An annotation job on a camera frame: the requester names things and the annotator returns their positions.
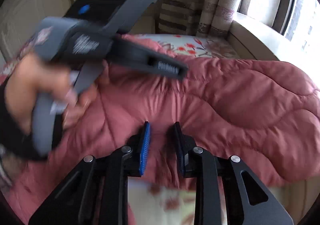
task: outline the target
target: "quilted blanket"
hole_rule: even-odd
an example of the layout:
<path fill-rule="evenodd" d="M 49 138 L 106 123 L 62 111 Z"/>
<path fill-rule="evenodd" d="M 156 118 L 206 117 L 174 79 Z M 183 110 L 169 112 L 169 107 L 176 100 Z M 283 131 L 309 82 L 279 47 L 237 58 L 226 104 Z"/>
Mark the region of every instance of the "quilted blanket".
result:
<path fill-rule="evenodd" d="M 320 174 L 319 90 L 303 71 L 285 62 L 174 55 L 149 39 L 126 38 L 187 63 L 186 78 L 109 65 L 84 117 L 46 163 L 28 163 L 7 195 L 22 221 L 84 156 L 110 154 L 146 120 L 151 145 L 143 179 L 151 183 L 195 188 L 195 180 L 178 175 L 174 146 L 165 135 L 176 121 L 212 154 L 240 156 L 268 186 Z"/>

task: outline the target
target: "black metal bracket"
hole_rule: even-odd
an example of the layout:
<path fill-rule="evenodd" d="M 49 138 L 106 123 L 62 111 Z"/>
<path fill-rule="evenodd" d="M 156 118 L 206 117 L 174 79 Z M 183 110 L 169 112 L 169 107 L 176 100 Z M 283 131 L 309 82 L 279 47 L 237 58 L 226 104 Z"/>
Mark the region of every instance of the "black metal bracket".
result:
<path fill-rule="evenodd" d="M 150 125 L 145 122 L 138 135 L 110 156 L 83 158 L 32 215 L 29 225 L 91 225 L 97 204 L 99 225 L 127 225 L 128 176 L 143 175 L 149 142 Z"/>
<path fill-rule="evenodd" d="M 238 157 L 222 159 L 184 135 L 179 122 L 169 133 L 178 170 L 196 177 L 195 225 L 222 224 L 218 176 L 222 178 L 230 225 L 293 225 L 292 218 L 252 170 Z"/>

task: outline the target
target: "black sleeve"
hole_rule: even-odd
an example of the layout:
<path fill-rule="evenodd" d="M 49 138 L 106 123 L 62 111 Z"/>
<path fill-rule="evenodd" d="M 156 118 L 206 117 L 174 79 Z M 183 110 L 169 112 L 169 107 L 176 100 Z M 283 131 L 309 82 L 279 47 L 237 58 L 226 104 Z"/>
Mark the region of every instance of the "black sleeve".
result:
<path fill-rule="evenodd" d="M 0 86 L 0 144 L 21 158 L 44 160 L 33 147 L 32 134 L 25 135 L 7 110 L 4 90 L 8 79 Z"/>

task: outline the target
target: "gray handle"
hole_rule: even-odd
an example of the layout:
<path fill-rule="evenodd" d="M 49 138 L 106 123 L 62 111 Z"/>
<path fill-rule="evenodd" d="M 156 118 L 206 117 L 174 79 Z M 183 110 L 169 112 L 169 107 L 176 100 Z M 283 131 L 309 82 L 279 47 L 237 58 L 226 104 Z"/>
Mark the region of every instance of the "gray handle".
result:
<path fill-rule="evenodd" d="M 85 63 L 75 82 L 74 89 L 80 94 L 86 90 L 103 72 L 102 63 Z M 41 157 L 46 156 L 53 148 L 53 130 L 56 113 L 52 112 L 54 100 L 51 95 L 38 95 L 32 115 L 32 141 L 35 150 Z"/>

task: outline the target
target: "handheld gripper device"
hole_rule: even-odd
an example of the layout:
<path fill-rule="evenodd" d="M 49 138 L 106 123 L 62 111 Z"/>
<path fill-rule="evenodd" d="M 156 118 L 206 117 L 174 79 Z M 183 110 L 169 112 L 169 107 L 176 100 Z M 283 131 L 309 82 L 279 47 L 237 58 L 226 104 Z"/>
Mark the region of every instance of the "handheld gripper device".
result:
<path fill-rule="evenodd" d="M 187 66 L 166 55 L 134 44 L 116 34 L 127 33 L 146 8 L 156 0 L 76 0 L 63 18 L 40 23 L 34 40 L 36 54 L 48 63 L 64 63 L 79 94 L 102 73 L 102 60 L 139 71 L 182 79 Z M 45 158 L 62 136 L 65 109 L 49 94 L 39 94 L 33 110 L 32 143 L 37 156 Z"/>

